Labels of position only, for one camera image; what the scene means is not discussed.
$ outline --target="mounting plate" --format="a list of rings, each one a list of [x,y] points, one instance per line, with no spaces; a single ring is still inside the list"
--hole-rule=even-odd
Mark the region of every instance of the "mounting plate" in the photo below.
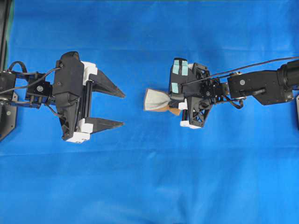
[[[18,95],[14,92],[12,101],[18,101]],[[17,107],[0,105],[0,141],[15,129]]]

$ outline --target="screw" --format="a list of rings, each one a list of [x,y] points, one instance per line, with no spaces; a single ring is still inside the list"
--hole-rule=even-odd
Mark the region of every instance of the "screw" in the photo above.
[[[43,91],[43,87],[41,85],[39,85],[37,88],[36,88],[37,91],[39,92],[42,92]]]

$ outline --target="black cable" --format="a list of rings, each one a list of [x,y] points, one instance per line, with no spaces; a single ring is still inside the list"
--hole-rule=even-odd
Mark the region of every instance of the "black cable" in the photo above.
[[[188,83],[183,83],[182,86],[183,86],[183,85],[192,84],[192,83],[196,83],[196,82],[200,82],[200,81],[209,79],[209,78],[214,77],[214,76],[223,75],[223,74],[226,74],[226,73],[231,73],[231,72],[234,72],[234,71],[238,71],[238,70],[242,70],[242,69],[246,69],[246,68],[250,68],[250,67],[254,67],[254,66],[258,66],[258,65],[262,65],[262,64],[267,64],[267,63],[277,62],[277,61],[284,61],[284,60],[293,60],[293,59],[299,59],[299,56],[277,58],[277,59],[272,59],[272,60],[265,61],[265,62],[260,62],[260,63],[255,63],[255,64],[246,65],[246,66],[243,66],[243,67],[240,67],[240,68],[237,68],[237,69],[232,69],[232,70],[229,70],[229,71],[224,71],[224,72],[215,73],[215,74],[213,74],[213,75],[211,75],[211,76],[208,76],[208,77],[206,77],[206,78],[202,78],[202,79],[195,80],[195,81],[188,82]]]
[[[6,92],[10,92],[10,91],[13,91],[13,90],[19,90],[19,89],[26,89],[26,88],[29,88],[33,85],[35,85],[36,83],[44,80],[50,73],[52,73],[53,71],[56,71],[56,70],[59,70],[61,68],[54,68],[54,69],[51,69],[50,71],[48,71],[47,73],[45,73],[42,77],[40,77],[39,79],[35,80],[34,82],[28,84],[28,85],[25,85],[25,86],[18,86],[18,87],[14,87],[14,88],[11,88],[11,89],[8,89],[8,90],[5,90],[5,91],[2,91],[0,92],[0,94],[3,94],[3,93],[6,93]]]
[[[7,71],[7,72],[10,72],[14,75],[22,75],[22,76],[31,76],[31,75],[36,75],[38,74],[38,72],[18,72],[18,71]]]
[[[22,72],[27,72],[27,69],[26,69],[26,66],[25,66],[25,64],[23,63],[23,62],[21,62],[21,61],[15,61],[15,62],[12,62],[12,64],[9,66],[9,68],[8,68],[8,71],[12,71],[12,69],[14,68],[14,66],[16,65],[16,64],[19,64],[20,65],[20,67],[22,68]]]
[[[44,104],[44,105],[45,105],[46,107],[48,107],[48,108],[50,109],[50,111],[51,111],[55,116],[57,116],[57,117],[59,117],[59,118],[62,118],[62,117],[63,117],[62,114],[59,114],[59,113],[55,112],[55,111],[53,110],[53,108],[50,107],[49,104]]]
[[[223,95],[223,96],[228,102],[230,102],[230,104],[232,106],[234,106],[237,109],[241,109],[244,106],[243,99],[239,100],[239,105],[238,105],[238,104],[235,104],[228,96],[225,96],[225,95]]]

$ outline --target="blue backdrop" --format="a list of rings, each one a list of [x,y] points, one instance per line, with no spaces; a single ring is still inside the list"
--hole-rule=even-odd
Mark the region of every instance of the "blue backdrop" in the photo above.
[[[125,126],[71,144],[46,107],[20,108],[17,128],[0,143],[0,223],[298,223],[295,102],[218,105],[202,130],[181,128],[169,112],[143,111],[146,88],[167,90],[174,57],[215,73],[298,56],[298,7],[16,0],[9,63],[46,72],[78,51],[127,95],[95,93],[92,116]]]

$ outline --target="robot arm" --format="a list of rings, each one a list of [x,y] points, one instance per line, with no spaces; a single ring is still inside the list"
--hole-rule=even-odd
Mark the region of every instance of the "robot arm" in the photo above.
[[[183,111],[181,126],[202,128],[213,105],[231,103],[241,109],[247,96],[253,96],[262,105],[293,100],[292,90],[299,85],[299,60],[284,64],[277,70],[214,76],[210,75],[206,66],[188,64],[182,58],[174,59],[169,105]],[[221,78],[224,77],[228,79],[222,83]]]
[[[16,64],[21,66],[22,72],[12,70]],[[50,84],[45,79],[53,71],[54,83]],[[17,78],[25,79],[28,85],[15,87]],[[25,101],[20,102],[14,90],[22,88],[27,91]],[[93,133],[122,126],[122,122],[90,117],[95,91],[125,97],[95,64],[80,61],[78,52],[65,53],[56,67],[45,74],[28,73],[22,62],[14,62],[7,71],[0,72],[0,140],[14,129],[16,107],[20,106],[38,109],[44,104],[49,107],[59,117],[62,139],[70,142],[82,143]],[[55,105],[57,112],[50,105]]]

